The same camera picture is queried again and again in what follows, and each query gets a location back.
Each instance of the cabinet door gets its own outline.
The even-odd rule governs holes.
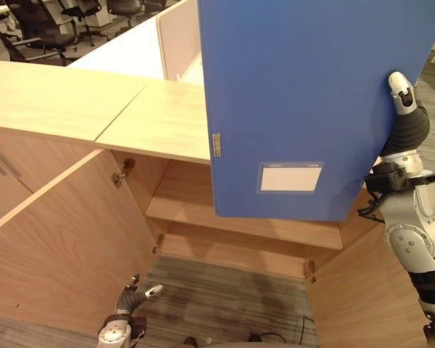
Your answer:
[[[422,348],[428,323],[418,294],[378,225],[308,285],[322,348]]]
[[[0,316],[96,334],[154,239],[107,150],[97,149],[0,219]]]
[[[199,18],[216,213],[343,220],[393,123],[387,75],[426,62],[435,0],[201,0]]]
[[[29,196],[30,191],[0,165],[0,217]]]
[[[0,130],[0,161],[32,192],[95,150],[93,144]]]

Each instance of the metal hinge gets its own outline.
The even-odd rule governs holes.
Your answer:
[[[121,170],[121,173],[114,173],[111,175],[111,180],[115,184],[117,188],[121,186],[121,183],[123,183],[123,180],[126,179],[129,174],[131,174],[132,169],[136,166],[136,161],[132,158],[126,158],[124,159],[123,163],[123,169]]]
[[[311,283],[315,283],[316,282],[316,276],[314,274],[314,272],[316,271],[315,269],[315,263],[312,260],[309,260],[308,263],[304,264],[304,276],[306,278],[310,278],[311,279]]]
[[[160,250],[160,248],[161,248],[161,244],[162,244],[162,242],[163,242],[164,240],[165,240],[165,235],[164,235],[164,234],[160,234],[160,235],[158,236],[157,245],[155,245],[154,248],[153,248],[153,250],[152,250],[153,254],[156,254],[156,253]]]

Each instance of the black cable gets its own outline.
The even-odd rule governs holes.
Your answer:
[[[306,319],[308,319],[311,323],[314,323],[314,319],[312,319],[310,317],[307,317],[306,315],[303,315],[302,335],[299,337],[299,343],[298,344],[301,344],[303,342],[303,336],[305,334],[305,322],[306,322]]]
[[[358,209],[357,210],[357,214],[362,217],[362,218],[366,218],[366,219],[370,219],[370,220],[374,220],[374,221],[378,221],[380,223],[385,223],[385,221],[383,221],[382,219],[378,218],[375,214],[373,214],[379,207],[380,204],[384,201],[385,198],[387,198],[387,196],[389,194],[382,194],[380,196],[380,198],[378,198],[376,196],[376,194],[374,194],[372,191],[368,191],[369,194],[372,196],[373,199],[371,199],[368,203],[369,206],[366,208],[362,208],[362,209]]]
[[[279,336],[283,340],[284,343],[287,343],[287,340],[282,335],[280,335],[279,333],[276,333],[276,332],[265,332],[265,333],[261,333],[259,336],[263,337],[263,336],[267,336],[267,335]]]

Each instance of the wooden panel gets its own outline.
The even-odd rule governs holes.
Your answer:
[[[136,166],[127,177],[130,192],[136,200],[142,213],[145,213],[148,204],[152,200],[154,192],[163,177],[169,160],[159,157],[146,156],[144,154],[129,154],[127,152],[113,151],[116,161],[120,167],[127,158],[136,161]],[[169,221],[152,219],[146,217],[146,223],[153,235],[158,241],[160,235],[165,235],[169,227]]]
[[[340,236],[344,249],[347,249],[356,240],[378,225],[377,222],[365,219],[357,214],[358,209],[369,205],[369,199],[369,193],[365,189],[361,190],[345,221],[339,221]],[[315,262],[316,270],[321,269],[340,252],[339,250],[329,250],[308,245],[305,246],[304,250],[306,258]]]
[[[336,223],[218,217],[212,203],[210,167],[172,161],[146,214],[153,218],[341,249]]]
[[[215,228],[172,223],[162,253],[252,272],[305,277],[302,246]]]
[[[96,144],[138,154],[209,163],[203,86],[151,81]]]
[[[182,0],[157,15],[165,77],[180,80],[200,52],[197,0]]]
[[[0,131],[0,157],[34,192],[95,148],[93,144],[71,143],[56,137]]]
[[[30,191],[18,180],[9,173],[0,173],[0,215],[6,214],[29,196]]]
[[[308,285],[322,348],[422,348],[418,294],[376,226]]]
[[[109,72],[0,62],[0,127],[94,141],[145,84]]]
[[[119,167],[97,149],[0,219],[0,316],[93,335],[152,238]]]

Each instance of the blue folder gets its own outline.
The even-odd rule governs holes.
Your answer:
[[[199,0],[199,18],[216,213],[344,219],[394,122],[388,74],[415,82],[431,50],[435,0]]]

